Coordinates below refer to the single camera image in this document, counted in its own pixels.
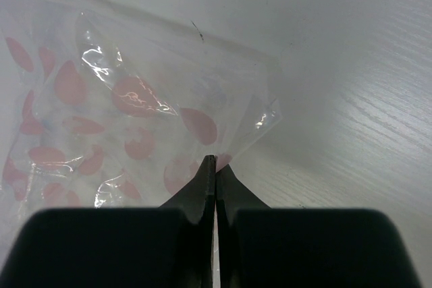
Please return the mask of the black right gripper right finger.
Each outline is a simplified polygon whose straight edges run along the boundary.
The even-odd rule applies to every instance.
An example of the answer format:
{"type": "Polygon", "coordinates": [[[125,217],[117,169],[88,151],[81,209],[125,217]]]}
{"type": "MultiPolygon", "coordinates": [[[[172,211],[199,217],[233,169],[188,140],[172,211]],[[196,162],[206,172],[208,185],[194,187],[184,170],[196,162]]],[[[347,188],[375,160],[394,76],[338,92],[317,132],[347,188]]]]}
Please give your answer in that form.
{"type": "Polygon", "coordinates": [[[366,208],[271,208],[216,175],[222,287],[420,287],[391,220],[366,208]]]}

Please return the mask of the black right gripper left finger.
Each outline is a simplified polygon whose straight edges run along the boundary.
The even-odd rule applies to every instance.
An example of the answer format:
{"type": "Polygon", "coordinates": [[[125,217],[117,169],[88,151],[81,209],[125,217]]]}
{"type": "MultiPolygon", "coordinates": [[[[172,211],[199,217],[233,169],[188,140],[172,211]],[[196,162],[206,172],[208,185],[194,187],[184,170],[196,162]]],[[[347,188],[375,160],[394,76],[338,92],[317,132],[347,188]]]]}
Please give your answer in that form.
{"type": "Polygon", "coordinates": [[[157,208],[56,208],[22,227],[2,287],[211,287],[216,158],[157,208]]]}

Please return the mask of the clear zip top bag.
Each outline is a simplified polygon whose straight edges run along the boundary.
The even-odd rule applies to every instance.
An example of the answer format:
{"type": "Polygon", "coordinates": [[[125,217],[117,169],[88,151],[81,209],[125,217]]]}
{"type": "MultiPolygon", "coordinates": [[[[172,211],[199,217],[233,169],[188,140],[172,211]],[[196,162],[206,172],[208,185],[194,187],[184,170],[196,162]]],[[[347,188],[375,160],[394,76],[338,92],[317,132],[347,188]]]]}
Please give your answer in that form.
{"type": "Polygon", "coordinates": [[[17,67],[1,217],[158,206],[206,155],[218,169],[281,118],[265,59],[108,0],[1,0],[17,67]]]}

